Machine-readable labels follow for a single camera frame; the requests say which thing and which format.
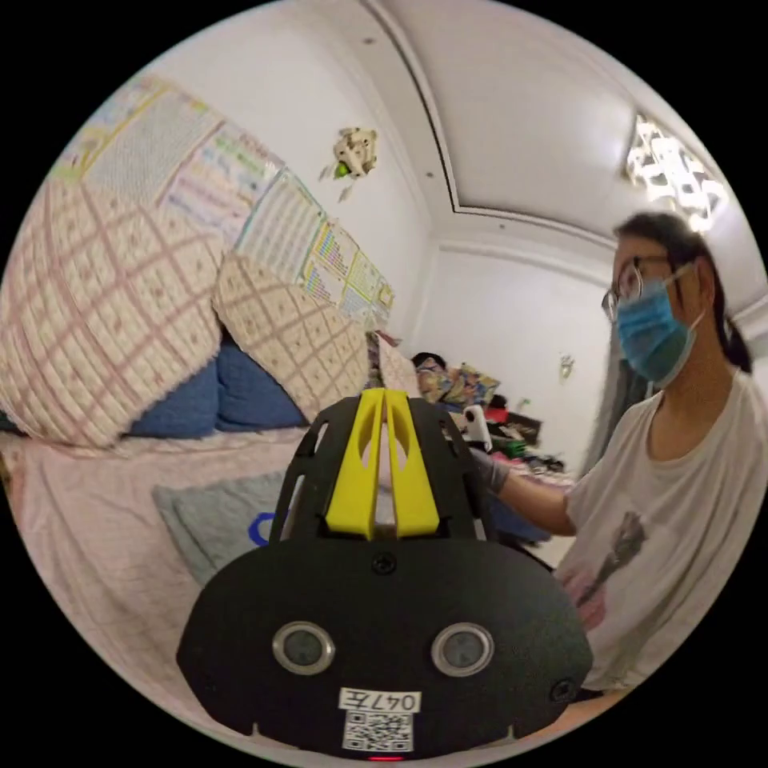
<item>pink bedsheet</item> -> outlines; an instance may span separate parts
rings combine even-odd
[[[190,724],[244,739],[211,720],[176,667],[200,588],[155,508],[155,485],[187,488],[285,468],[303,430],[201,441],[126,440],[112,450],[2,436],[11,505],[27,551],[88,644],[134,688]]]

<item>ceiling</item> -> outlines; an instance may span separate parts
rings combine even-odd
[[[718,171],[648,85],[532,14],[491,0],[319,5],[344,17],[337,30],[398,127],[439,237],[460,232],[501,244],[500,228],[526,222],[542,240],[566,233],[600,246],[600,258],[610,261],[613,227],[648,207],[621,175],[638,109]],[[734,310],[768,293],[757,243],[732,193],[708,239]]]

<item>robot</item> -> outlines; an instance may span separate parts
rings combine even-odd
[[[385,426],[394,528],[375,515]],[[394,390],[341,400],[296,451],[269,545],[202,590],[178,666],[224,726],[339,758],[524,737],[560,716],[592,654],[560,585],[495,539],[447,413]]]

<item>woman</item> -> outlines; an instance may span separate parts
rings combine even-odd
[[[576,537],[555,577],[594,664],[552,732],[604,711],[680,647],[735,568],[768,486],[768,411],[704,239],[667,213],[633,216],[616,235],[603,309],[629,364],[661,391],[624,414],[568,495],[474,454],[505,504]]]

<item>blue surgical mask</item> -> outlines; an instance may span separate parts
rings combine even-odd
[[[616,317],[627,362],[659,389],[668,386],[688,362],[695,328],[704,316],[702,312],[690,327],[677,320],[666,291],[669,282],[648,281],[640,298],[619,301]]]

